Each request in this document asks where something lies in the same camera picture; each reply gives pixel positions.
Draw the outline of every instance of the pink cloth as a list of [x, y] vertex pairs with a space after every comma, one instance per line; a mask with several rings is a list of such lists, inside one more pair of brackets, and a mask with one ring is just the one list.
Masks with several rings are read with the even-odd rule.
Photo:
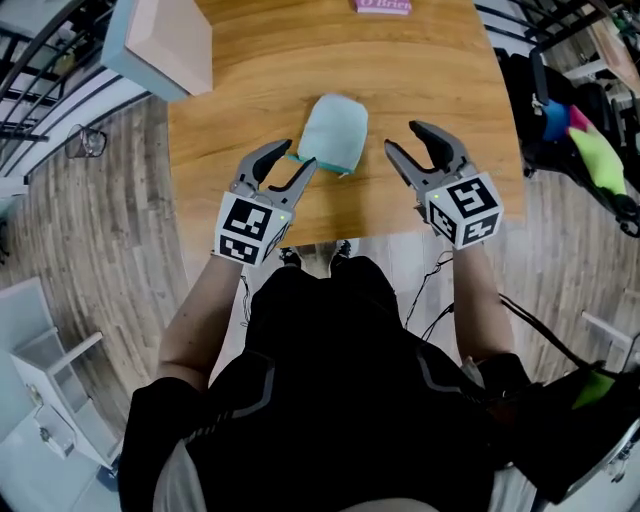
[[586, 132], [587, 128], [592, 124], [593, 123], [589, 121], [589, 119], [587, 119], [587, 116], [585, 116], [582, 112], [580, 112], [580, 109], [578, 109], [578, 107], [576, 107], [575, 105], [571, 105], [569, 107], [570, 128], [576, 128], [581, 132]]

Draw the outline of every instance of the green cloth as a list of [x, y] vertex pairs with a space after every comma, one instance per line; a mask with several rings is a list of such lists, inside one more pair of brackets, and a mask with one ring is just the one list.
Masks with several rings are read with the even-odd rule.
[[615, 195], [627, 195], [622, 160], [593, 124], [587, 131], [569, 128], [569, 136], [578, 147], [593, 183]]

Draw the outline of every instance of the trash can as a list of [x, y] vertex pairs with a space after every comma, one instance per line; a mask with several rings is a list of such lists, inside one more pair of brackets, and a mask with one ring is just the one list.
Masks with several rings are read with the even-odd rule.
[[71, 128], [64, 150], [67, 158], [97, 158], [106, 147], [106, 133], [77, 124]]

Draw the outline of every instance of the blue object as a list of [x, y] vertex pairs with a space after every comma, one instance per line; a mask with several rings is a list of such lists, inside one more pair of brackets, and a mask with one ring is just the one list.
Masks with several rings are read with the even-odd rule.
[[179, 101], [189, 97], [189, 93], [182, 87], [125, 46], [129, 22], [135, 6], [134, 0], [118, 0], [116, 3], [100, 63], [165, 101]]
[[567, 130], [571, 125], [569, 107], [549, 99], [549, 104], [543, 105], [542, 110], [547, 116], [547, 126], [542, 135], [542, 140], [553, 142], [566, 137]]

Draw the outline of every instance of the light blue cloth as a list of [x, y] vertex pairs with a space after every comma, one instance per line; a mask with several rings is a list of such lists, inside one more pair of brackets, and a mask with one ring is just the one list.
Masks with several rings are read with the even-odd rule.
[[318, 166], [341, 174], [353, 174], [367, 140], [369, 114], [358, 103], [338, 94], [326, 94], [313, 107], [298, 156], [292, 160], [318, 160]]

